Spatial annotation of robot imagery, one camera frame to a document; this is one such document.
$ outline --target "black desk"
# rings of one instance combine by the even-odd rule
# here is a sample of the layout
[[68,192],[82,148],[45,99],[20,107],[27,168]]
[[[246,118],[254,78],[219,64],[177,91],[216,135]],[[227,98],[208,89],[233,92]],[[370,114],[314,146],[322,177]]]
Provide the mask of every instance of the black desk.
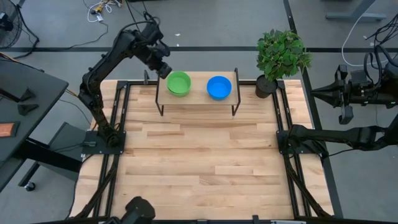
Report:
[[[0,101],[0,122],[19,122],[16,136],[0,138],[0,191],[7,185],[26,159],[44,162],[51,166],[73,172],[78,172],[81,165],[81,159],[77,160],[74,159],[75,156],[70,157],[70,155],[65,156],[64,154],[53,152],[49,145],[29,138],[29,135],[62,96],[68,83],[34,68],[1,59],[0,85],[2,78],[15,80],[15,77],[17,77],[19,82],[27,85],[35,94],[34,98],[28,99],[22,103],[20,102],[20,104],[38,104],[39,107],[30,111],[27,115],[22,116],[17,110],[18,103],[6,98]],[[82,142],[82,140],[76,138],[71,142],[69,139],[69,141],[65,141],[64,144],[61,144],[60,141],[55,142],[57,142],[56,147],[60,148],[70,146],[74,142],[78,144]],[[29,180],[34,174],[34,171],[35,170],[32,172],[30,170],[29,174],[27,174],[28,178],[25,177],[24,179]]]

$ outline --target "white cable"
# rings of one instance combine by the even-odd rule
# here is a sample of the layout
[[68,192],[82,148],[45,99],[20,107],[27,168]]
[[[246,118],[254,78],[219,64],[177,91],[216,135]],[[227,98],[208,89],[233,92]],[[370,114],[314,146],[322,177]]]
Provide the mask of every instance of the white cable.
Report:
[[[104,0],[101,0],[99,3],[90,6],[90,8],[89,8],[89,10],[88,10],[88,12],[87,12],[87,21],[88,21],[88,22],[98,22],[98,19],[96,19],[96,20],[94,20],[94,21],[91,21],[91,20],[90,20],[90,12],[91,12],[91,9],[92,9],[92,8],[94,8],[95,6],[98,6],[98,5],[102,4],[103,2],[104,2]],[[105,3],[104,8],[107,10],[108,13],[111,13],[111,12],[112,12],[112,7],[111,7],[110,5],[115,5],[115,4],[116,4],[116,3],[111,3],[111,2],[108,1],[107,3]]]
[[88,22],[98,22],[98,19],[96,19],[96,20],[94,20],[94,21],[91,21],[91,20],[90,20],[90,12],[91,12],[91,9],[92,9],[94,6],[97,6],[97,5],[99,5],[99,4],[102,4],[102,1],[99,2],[99,3],[97,3],[97,4],[92,5],[92,6],[89,8],[89,10],[88,10],[88,12],[87,12],[87,21],[88,21]]
[[353,64],[347,62],[346,58],[344,57],[344,46],[346,45],[346,43],[347,43],[347,41],[348,41],[348,39],[349,39],[351,33],[353,32],[353,30],[354,30],[356,24],[357,24],[357,23],[359,22],[359,20],[363,17],[363,15],[370,9],[370,7],[372,7],[373,4],[371,4],[371,5],[368,7],[368,9],[367,9],[366,11],[364,11],[363,14],[356,20],[356,22],[355,22],[354,25],[353,25],[353,28],[351,28],[350,32],[348,33],[348,36],[347,36],[346,40],[345,40],[344,43],[343,43],[343,46],[341,47],[341,56],[343,56],[344,62],[345,62],[347,65],[349,65],[349,66],[352,66],[352,67],[363,67],[363,64],[362,64],[362,65],[353,65]]

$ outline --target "desk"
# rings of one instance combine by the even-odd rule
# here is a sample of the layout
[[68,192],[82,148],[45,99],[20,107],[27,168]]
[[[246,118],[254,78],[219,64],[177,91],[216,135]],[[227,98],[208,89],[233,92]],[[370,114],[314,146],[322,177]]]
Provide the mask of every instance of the desk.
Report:
[[[0,123],[19,122],[19,127],[14,137],[0,138],[0,192],[26,159],[44,162],[50,168],[62,168],[78,172],[81,164],[80,154],[75,155],[74,153],[74,157],[71,154],[65,156],[53,152],[51,149],[70,146],[73,142],[81,142],[84,137],[84,131],[70,128],[69,125],[63,125],[58,133],[63,133],[64,128],[70,128],[73,134],[67,134],[67,136],[73,138],[67,139],[69,141],[64,141],[62,140],[63,138],[56,140],[57,133],[50,145],[29,138],[29,135],[62,96],[68,83],[34,68],[4,59],[0,60],[0,71],[0,80],[12,80],[12,83],[16,83],[16,85],[17,82],[22,82],[21,85],[27,85],[35,94],[33,98],[20,102],[20,104],[39,105],[38,108],[22,116],[18,113],[18,103],[5,98],[0,101]],[[19,185],[24,186],[38,167],[38,162],[35,162]]]
[[[116,84],[117,80],[106,80],[101,85],[108,118]],[[300,80],[286,80],[285,85],[293,122],[311,128]],[[170,105],[161,116],[155,104],[156,86],[132,86],[126,148],[119,160],[111,214],[122,217],[124,206],[140,195],[155,207],[158,220],[250,220],[252,215],[292,219],[272,97],[258,98],[254,85],[241,85],[240,90],[241,106],[235,116],[225,106],[190,105]],[[102,158],[95,155],[83,164],[71,216],[95,192]],[[314,154],[300,158],[307,188],[332,214],[321,161]],[[296,194],[304,214],[298,189]]]

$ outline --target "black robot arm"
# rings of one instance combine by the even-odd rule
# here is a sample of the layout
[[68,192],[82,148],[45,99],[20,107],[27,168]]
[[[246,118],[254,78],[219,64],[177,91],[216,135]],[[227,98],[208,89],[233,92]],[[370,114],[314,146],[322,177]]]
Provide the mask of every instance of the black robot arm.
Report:
[[[383,136],[376,140],[376,134]],[[398,144],[398,115],[388,128],[369,126],[351,128],[346,131],[307,129],[302,125],[293,124],[287,135],[287,144],[296,148],[306,140],[344,143],[362,151],[375,151],[386,146]]]
[[147,23],[142,32],[124,30],[115,38],[113,48],[93,67],[83,75],[80,85],[79,99],[90,110],[97,125],[98,134],[105,140],[107,147],[119,144],[119,134],[106,119],[103,112],[103,100],[100,90],[101,82],[125,58],[136,56],[150,70],[156,70],[161,78],[171,72],[171,68],[162,61],[163,56],[169,56],[168,47],[161,41],[163,34],[154,19]]

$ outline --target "wooden tabletop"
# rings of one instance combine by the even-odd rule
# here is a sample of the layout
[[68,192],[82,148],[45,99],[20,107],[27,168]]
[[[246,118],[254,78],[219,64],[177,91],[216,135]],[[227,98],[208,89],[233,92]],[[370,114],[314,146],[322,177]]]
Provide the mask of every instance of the wooden tabletop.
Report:
[[[108,119],[116,83],[107,80],[101,85]],[[285,80],[285,85],[293,122],[311,128],[300,80]],[[241,106],[235,117],[230,107],[208,105],[167,106],[161,116],[155,105],[156,86],[132,86],[112,215],[122,217],[124,206],[141,196],[155,207],[159,220],[249,220],[252,215],[292,219],[272,98],[260,99],[254,90],[254,85],[241,85]],[[83,164],[71,216],[80,212],[96,190],[102,158],[95,155]],[[300,158],[308,190],[332,214],[319,158],[314,154]],[[303,215],[299,192],[296,188]],[[104,214],[106,196],[100,214]]]
[[[160,105],[237,105],[238,89],[235,72],[185,72],[191,78],[191,90],[187,96],[173,96],[166,85],[166,80],[159,80],[158,103]],[[231,84],[231,93],[225,100],[217,101],[207,93],[207,82],[215,76],[224,76]]]

